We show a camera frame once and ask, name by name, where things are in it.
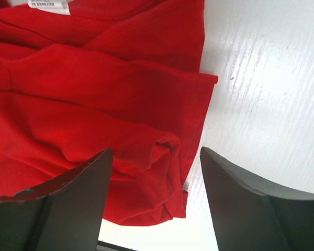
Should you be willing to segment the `red t shirt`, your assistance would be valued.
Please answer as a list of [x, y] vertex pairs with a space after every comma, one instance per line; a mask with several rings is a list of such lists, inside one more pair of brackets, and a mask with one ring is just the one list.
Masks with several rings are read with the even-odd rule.
[[199, 71], [204, 5], [71, 1], [59, 15], [0, 1], [0, 196], [111, 149], [106, 220], [184, 218], [218, 80]]

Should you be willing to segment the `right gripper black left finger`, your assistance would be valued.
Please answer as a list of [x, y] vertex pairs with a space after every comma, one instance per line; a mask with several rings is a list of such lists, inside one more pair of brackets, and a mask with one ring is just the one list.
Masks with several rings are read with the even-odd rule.
[[96, 250], [113, 156], [85, 163], [14, 196], [0, 196], [0, 250]]

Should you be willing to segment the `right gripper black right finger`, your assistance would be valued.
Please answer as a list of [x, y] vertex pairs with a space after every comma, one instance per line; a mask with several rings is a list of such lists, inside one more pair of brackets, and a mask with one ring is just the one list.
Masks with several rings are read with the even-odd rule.
[[219, 250], [314, 250], [314, 193], [267, 180], [207, 147], [200, 162]]

